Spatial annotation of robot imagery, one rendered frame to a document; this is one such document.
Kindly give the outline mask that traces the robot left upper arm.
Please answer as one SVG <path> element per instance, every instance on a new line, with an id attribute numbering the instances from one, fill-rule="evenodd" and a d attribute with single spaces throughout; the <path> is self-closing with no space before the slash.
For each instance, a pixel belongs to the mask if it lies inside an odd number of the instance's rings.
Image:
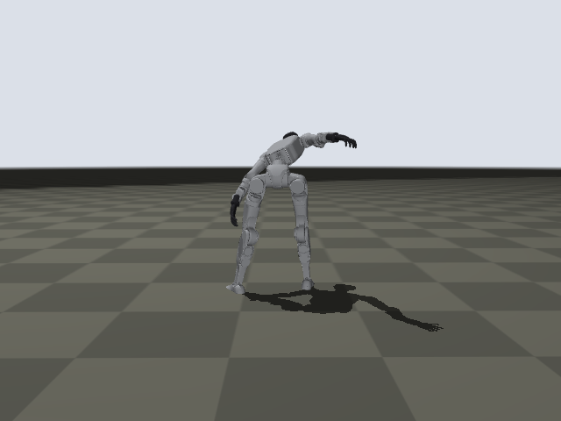
<path id="1" fill-rule="evenodd" d="M 254 176 L 259 175 L 259 173 L 262 172 L 269 165 L 265 157 L 266 152 L 264 152 L 259 157 L 259 160 L 254 164 L 253 168 L 248 172 L 246 177 L 247 179 L 251 180 Z"/>

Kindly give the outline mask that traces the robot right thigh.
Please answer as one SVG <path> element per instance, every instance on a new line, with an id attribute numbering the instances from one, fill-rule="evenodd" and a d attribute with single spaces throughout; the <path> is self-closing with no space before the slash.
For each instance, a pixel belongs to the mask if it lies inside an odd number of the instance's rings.
<path id="1" fill-rule="evenodd" d="M 294 236 L 296 241 L 305 242 L 305 227 L 308 223 L 308 185 L 303 175 L 288 173 L 288 187 L 291 190 L 295 210 L 296 228 Z"/>

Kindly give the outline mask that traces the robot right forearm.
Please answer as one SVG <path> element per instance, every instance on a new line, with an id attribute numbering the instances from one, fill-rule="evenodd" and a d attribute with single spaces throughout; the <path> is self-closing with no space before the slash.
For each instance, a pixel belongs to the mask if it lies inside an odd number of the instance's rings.
<path id="1" fill-rule="evenodd" d="M 332 133 L 334 133 L 334 132 L 324 132 L 324 133 L 320 132 L 320 133 L 318 133 L 316 135 L 316 142 L 319 145 L 323 145 L 323 144 L 328 143 L 328 142 L 335 143 L 335 142 L 332 142 L 332 141 L 326 139 L 326 135 L 327 134 L 332 134 Z"/>

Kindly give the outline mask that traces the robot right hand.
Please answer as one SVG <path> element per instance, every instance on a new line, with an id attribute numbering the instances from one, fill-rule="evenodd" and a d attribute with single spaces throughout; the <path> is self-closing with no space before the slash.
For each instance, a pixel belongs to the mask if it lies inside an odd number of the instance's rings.
<path id="1" fill-rule="evenodd" d="M 352 148 L 354 148 L 354 146 L 355 148 L 357 148 L 357 143 L 354 139 L 349 139 L 349 137 L 342 134 L 338 134 L 337 132 L 334 132 L 332 134 L 327 134 L 326 139 L 332 142 L 338 142 L 339 140 L 342 140 L 345 142 L 345 146 L 347 146 L 347 141 L 348 141 L 349 147 L 351 147 L 352 145 Z"/>

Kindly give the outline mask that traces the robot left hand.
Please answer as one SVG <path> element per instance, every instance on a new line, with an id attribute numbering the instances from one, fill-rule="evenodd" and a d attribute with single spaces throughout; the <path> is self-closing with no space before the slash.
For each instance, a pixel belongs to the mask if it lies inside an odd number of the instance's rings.
<path id="1" fill-rule="evenodd" d="M 237 219 L 235 218 L 235 214 L 238 206 L 239 206 L 239 195 L 235 195 L 233 197 L 233 200 L 231 201 L 231 223 L 234 226 L 238 226 Z"/>

